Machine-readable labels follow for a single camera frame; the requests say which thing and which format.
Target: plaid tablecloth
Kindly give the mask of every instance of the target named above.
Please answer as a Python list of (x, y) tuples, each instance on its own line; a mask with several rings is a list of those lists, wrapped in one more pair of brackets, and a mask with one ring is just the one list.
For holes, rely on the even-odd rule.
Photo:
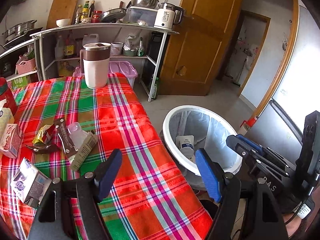
[[(84, 130), (95, 130), (99, 142), (79, 172), (69, 169), (61, 152), (34, 155), (23, 147), (17, 159), (0, 162), (0, 213), (20, 239), (26, 239), (36, 210), (23, 204), (10, 187), (23, 157), (50, 178), (79, 178), (105, 161), (115, 148), (123, 163), (109, 196), (99, 204), (113, 239), (203, 239), (212, 220), (206, 213), (121, 74), (110, 74), (108, 84), (87, 88), (83, 78), (59, 78), (28, 85), (15, 93), (15, 122), (31, 143), (36, 132), (55, 118), (67, 124), (79, 122)], [(61, 146), (54, 132), (52, 142)], [(76, 228), (86, 239), (77, 200), (72, 199)]]

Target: cutting board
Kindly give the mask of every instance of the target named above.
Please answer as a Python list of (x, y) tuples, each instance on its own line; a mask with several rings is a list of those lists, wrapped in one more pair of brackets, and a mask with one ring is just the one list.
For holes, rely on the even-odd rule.
[(69, 25), (77, 6), (78, 0), (53, 0), (47, 21), (47, 29), (56, 28), (56, 20), (70, 18)]

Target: trash can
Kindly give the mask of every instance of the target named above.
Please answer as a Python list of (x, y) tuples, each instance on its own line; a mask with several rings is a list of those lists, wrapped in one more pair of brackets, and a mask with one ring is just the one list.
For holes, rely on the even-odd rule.
[(195, 158), (188, 159), (176, 146), (177, 136), (193, 135), (194, 151), (204, 148), (225, 172), (240, 170), (242, 157), (226, 144), (227, 137), (236, 131), (218, 114), (199, 106), (178, 106), (167, 114), (162, 129), (167, 149), (193, 189), (205, 190), (205, 186)]

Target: white refrigerator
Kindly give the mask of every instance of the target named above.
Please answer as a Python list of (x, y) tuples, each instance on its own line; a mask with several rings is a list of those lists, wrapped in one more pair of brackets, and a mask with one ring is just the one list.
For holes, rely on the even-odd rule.
[(291, 163), (299, 157), (305, 117), (320, 111), (320, 30), (300, 6), (296, 43), (284, 76), (246, 137)]

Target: door panel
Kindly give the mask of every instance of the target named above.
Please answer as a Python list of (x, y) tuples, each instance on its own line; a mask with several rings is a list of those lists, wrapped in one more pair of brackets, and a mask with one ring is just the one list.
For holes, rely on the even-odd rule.
[(185, 17), (171, 35), (160, 94), (206, 95), (236, 27), (241, 0), (182, 0)]

